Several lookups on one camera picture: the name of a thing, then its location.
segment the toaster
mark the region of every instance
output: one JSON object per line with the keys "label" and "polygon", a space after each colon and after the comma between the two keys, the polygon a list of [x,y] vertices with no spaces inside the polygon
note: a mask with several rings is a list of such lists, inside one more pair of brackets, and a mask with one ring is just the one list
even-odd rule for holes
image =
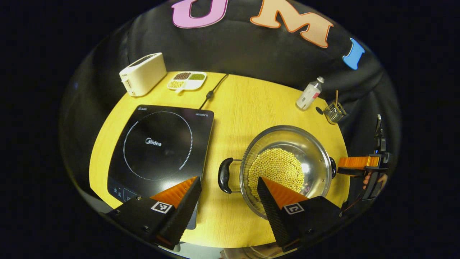
{"label": "toaster", "polygon": [[161,52],[142,57],[120,71],[121,82],[130,96],[146,95],[165,75]]}

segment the induction cooktop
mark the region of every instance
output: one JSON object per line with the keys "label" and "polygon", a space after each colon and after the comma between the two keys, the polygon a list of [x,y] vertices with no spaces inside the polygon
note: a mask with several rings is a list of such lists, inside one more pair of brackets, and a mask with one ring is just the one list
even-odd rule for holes
{"label": "induction cooktop", "polygon": [[[214,113],[139,105],[116,143],[107,188],[121,202],[151,197],[194,176],[203,177]],[[194,229],[196,211],[187,229]]]}

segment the power cord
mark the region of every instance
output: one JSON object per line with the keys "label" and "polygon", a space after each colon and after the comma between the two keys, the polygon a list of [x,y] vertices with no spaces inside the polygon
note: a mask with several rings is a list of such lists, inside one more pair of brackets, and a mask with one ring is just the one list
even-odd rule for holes
{"label": "power cord", "polygon": [[209,91],[207,94],[206,94],[206,100],[204,100],[203,104],[200,106],[200,108],[198,110],[201,110],[201,108],[203,108],[204,104],[207,102],[207,100],[211,99],[212,96],[214,95],[214,90],[217,88],[217,86],[220,85],[220,83],[228,77],[229,74],[226,74],[217,84],[216,86],[211,90]]}

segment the wooden table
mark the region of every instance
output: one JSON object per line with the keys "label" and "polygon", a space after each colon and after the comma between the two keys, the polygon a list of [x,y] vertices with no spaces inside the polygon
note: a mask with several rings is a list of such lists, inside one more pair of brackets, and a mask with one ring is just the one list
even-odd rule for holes
{"label": "wooden table", "polygon": [[[133,98],[125,94],[103,124],[91,155],[91,188],[112,208],[121,202],[107,191],[107,175],[115,144],[129,117],[138,105],[178,106],[198,109],[206,93],[225,75],[207,73],[203,86],[180,95],[166,88],[177,72],[169,72],[147,95]],[[316,107],[326,102],[317,98],[307,111],[295,105],[300,91],[259,79],[229,75],[217,87],[214,97],[203,107],[214,112],[214,124],[202,179],[202,193],[196,228],[185,230],[181,241],[208,247],[248,247],[275,241],[270,224],[258,217],[245,203],[242,194],[227,194],[217,181],[222,160],[241,159],[252,139],[266,128],[287,124],[305,129],[324,146],[329,156],[339,161],[347,157],[345,143],[337,125],[327,122]],[[229,186],[239,190],[239,166],[230,166]],[[348,197],[350,178],[337,174],[326,198],[341,207]]]}

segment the pot handle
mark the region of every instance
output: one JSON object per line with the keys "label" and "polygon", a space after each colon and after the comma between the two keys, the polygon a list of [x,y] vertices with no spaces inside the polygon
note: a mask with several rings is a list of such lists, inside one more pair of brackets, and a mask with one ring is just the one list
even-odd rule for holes
{"label": "pot handle", "polygon": [[332,157],[329,157],[329,160],[331,161],[332,167],[332,179],[334,179],[335,174],[337,174],[337,166],[335,165],[335,160]]}
{"label": "pot handle", "polygon": [[224,192],[231,194],[231,193],[239,193],[233,192],[229,187],[229,179],[230,179],[230,164],[233,162],[233,158],[227,158],[219,166],[219,176],[217,177],[217,181],[219,183],[219,187]]}

